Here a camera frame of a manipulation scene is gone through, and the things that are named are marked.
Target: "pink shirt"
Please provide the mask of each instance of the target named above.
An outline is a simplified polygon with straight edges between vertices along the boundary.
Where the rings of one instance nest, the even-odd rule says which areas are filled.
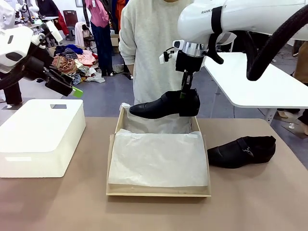
[[[96,26],[106,27],[109,23],[109,16],[100,0],[86,0],[86,6],[91,12],[91,22]]]

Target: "floor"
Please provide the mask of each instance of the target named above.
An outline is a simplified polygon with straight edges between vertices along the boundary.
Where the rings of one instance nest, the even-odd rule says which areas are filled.
[[[119,54],[113,57],[114,64],[121,64],[123,60]],[[296,66],[296,58],[291,56],[291,48],[286,46],[275,58],[273,64],[286,73],[292,73]],[[123,74],[113,77],[106,77],[106,82],[99,84],[95,82],[83,82],[76,87],[84,91],[82,97],[84,101],[85,116],[95,117],[118,117],[119,106],[121,103],[133,104],[133,81],[128,80]],[[201,108],[198,117],[209,118],[212,108],[213,98],[217,85],[211,79],[209,73],[202,68],[199,73],[195,74],[193,85],[198,85],[198,92],[201,100]],[[44,87],[43,83],[20,81],[21,91],[24,98],[36,99],[59,99],[61,95]],[[62,97],[62,99],[73,99],[73,97]],[[0,103],[0,124],[8,119],[13,110],[1,110],[5,103]],[[263,114],[258,109],[235,108],[236,118],[263,118]],[[213,117],[215,118],[233,118],[233,106],[228,99],[221,94],[217,97],[216,107],[214,108]],[[274,120],[272,127],[280,137],[293,150],[303,165],[308,168],[308,139],[300,139],[293,135],[282,125],[286,123]]]

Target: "person in gray sweatshirt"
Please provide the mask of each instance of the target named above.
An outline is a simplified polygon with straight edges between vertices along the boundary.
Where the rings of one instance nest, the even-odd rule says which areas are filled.
[[[178,18],[193,0],[130,0],[122,11],[119,50],[134,76],[135,104],[157,100],[180,90],[182,72],[175,61],[159,63],[178,34]]]

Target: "white bin lid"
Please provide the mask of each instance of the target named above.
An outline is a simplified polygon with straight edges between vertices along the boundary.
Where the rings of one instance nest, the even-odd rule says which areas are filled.
[[[82,100],[28,101],[0,127],[0,153],[55,150],[82,104]]]

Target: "white plastic bin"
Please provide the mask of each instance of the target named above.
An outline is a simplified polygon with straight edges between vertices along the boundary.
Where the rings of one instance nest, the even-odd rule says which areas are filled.
[[[62,177],[86,127],[82,100],[30,100],[0,127],[0,177]]]

